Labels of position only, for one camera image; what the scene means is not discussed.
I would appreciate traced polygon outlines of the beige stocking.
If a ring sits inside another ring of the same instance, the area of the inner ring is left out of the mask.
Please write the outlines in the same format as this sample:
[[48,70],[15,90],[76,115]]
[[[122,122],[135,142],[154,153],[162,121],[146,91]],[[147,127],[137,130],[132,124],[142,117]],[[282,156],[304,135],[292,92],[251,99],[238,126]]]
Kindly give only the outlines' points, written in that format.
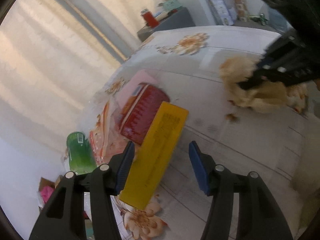
[[285,87],[281,82],[264,81],[257,87],[242,89],[239,83],[248,81],[253,75],[255,63],[248,57],[235,56],[220,65],[219,76],[230,102],[258,113],[271,113],[289,106],[300,114],[307,108],[306,83]]

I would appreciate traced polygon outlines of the yellow white cardboard box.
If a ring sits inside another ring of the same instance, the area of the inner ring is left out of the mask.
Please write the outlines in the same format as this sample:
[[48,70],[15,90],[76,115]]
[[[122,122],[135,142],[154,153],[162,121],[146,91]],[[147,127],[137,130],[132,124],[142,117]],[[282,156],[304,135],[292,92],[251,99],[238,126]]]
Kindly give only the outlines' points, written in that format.
[[119,200],[143,210],[153,197],[169,165],[189,111],[163,102],[137,151]]

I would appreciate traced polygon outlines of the pink plush item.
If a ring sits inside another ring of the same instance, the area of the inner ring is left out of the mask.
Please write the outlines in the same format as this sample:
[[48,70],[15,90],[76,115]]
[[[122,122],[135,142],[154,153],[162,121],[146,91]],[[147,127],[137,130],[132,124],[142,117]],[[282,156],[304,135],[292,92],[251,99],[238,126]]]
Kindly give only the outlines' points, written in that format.
[[42,190],[40,191],[40,195],[41,195],[41,198],[42,198],[44,204],[46,204],[48,202],[48,200],[51,197],[54,190],[55,189],[51,186],[44,186],[42,188]]

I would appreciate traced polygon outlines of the brown cardboard box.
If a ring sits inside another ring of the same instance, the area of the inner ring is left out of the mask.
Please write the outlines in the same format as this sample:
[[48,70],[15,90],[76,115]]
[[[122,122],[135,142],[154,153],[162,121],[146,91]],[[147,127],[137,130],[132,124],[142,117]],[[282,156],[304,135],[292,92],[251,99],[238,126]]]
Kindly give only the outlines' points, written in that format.
[[37,191],[38,207],[40,211],[44,208],[46,202],[48,202],[50,196],[57,188],[61,178],[62,175],[59,175],[56,181],[51,181],[41,177]]

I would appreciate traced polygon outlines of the green glass bottle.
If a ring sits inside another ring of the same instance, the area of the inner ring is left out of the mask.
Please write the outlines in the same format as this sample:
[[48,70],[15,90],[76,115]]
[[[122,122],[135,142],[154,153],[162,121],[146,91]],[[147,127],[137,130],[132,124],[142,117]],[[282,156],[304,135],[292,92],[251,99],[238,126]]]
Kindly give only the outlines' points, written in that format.
[[259,15],[250,15],[249,19],[253,22],[259,23],[260,25],[266,26],[268,20],[265,17],[265,14],[259,14]]

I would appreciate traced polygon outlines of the green plastic bottle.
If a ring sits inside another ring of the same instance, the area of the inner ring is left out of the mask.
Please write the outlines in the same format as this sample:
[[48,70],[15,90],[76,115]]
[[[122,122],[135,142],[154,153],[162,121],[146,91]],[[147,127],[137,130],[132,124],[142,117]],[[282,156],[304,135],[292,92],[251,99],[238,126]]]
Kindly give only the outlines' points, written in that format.
[[91,173],[96,167],[92,149],[84,133],[73,132],[66,139],[69,168],[77,175]]

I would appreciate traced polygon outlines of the toilet paper pack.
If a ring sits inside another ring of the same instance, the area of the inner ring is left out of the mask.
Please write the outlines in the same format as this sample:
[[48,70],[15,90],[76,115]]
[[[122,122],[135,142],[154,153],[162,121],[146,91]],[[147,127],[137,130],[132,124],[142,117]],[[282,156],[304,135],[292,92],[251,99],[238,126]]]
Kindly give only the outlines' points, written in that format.
[[233,7],[227,7],[224,0],[206,0],[206,2],[216,25],[234,25],[234,21],[237,20],[237,13]]

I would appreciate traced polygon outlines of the orange snack wrapper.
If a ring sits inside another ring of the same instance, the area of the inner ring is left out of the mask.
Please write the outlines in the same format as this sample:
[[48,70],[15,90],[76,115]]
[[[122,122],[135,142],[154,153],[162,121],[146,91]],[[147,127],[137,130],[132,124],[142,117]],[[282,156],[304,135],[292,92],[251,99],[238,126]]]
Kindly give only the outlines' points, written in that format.
[[95,128],[90,130],[89,142],[97,165],[109,163],[114,155],[123,152],[128,143],[128,139],[119,132],[117,110],[114,101],[108,100],[102,112],[97,115]]

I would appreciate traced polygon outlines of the floral tablecloth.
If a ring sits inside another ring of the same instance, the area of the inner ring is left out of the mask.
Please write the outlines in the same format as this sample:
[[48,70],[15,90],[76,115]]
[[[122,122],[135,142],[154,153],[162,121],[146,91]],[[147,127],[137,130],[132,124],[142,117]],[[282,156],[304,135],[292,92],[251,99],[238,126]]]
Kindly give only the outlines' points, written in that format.
[[290,107],[261,114],[233,106],[219,66],[237,55],[258,59],[278,34],[261,29],[208,26],[158,31],[99,85],[78,121],[89,133],[110,96],[121,99],[134,76],[165,91],[189,112],[170,164],[156,190],[158,214],[167,226],[162,239],[200,239],[211,197],[197,184],[188,156],[191,141],[231,172],[257,172],[279,204],[293,236],[299,234],[302,200],[291,187],[309,117]]

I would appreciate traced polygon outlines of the grey cabinet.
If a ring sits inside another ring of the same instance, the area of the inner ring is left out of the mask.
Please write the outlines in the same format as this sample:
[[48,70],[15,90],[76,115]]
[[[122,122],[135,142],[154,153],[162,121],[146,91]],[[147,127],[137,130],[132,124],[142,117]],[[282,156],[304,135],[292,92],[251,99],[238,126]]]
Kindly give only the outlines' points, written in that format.
[[157,31],[189,28],[195,26],[196,24],[194,23],[189,10],[186,7],[181,7],[169,17],[161,20],[158,26],[154,28],[144,26],[137,32],[137,36],[141,42],[144,42],[149,36]]

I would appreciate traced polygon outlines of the red biscuit box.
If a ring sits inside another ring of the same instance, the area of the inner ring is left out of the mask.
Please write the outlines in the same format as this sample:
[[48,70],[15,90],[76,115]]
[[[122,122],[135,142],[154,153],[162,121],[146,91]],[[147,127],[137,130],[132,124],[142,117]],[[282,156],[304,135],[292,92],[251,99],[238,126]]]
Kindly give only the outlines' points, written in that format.
[[119,132],[132,142],[141,145],[153,119],[163,102],[170,98],[161,89],[149,83],[141,83],[137,95],[129,97],[120,111]]

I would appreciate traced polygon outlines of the red thermos bottle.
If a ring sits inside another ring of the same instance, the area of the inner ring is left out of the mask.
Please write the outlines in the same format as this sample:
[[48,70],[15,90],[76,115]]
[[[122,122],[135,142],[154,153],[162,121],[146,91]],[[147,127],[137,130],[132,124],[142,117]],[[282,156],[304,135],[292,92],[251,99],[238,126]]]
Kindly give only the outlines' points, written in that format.
[[155,28],[159,25],[159,22],[148,9],[143,9],[140,14],[150,28]]

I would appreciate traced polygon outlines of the cream patterned curtain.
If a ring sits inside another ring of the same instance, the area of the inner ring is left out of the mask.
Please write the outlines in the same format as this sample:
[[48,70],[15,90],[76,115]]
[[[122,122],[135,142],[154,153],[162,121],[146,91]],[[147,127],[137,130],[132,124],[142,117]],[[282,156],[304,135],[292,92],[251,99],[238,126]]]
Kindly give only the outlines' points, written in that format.
[[140,11],[160,0],[16,0],[1,23],[1,144],[59,150],[140,47]]

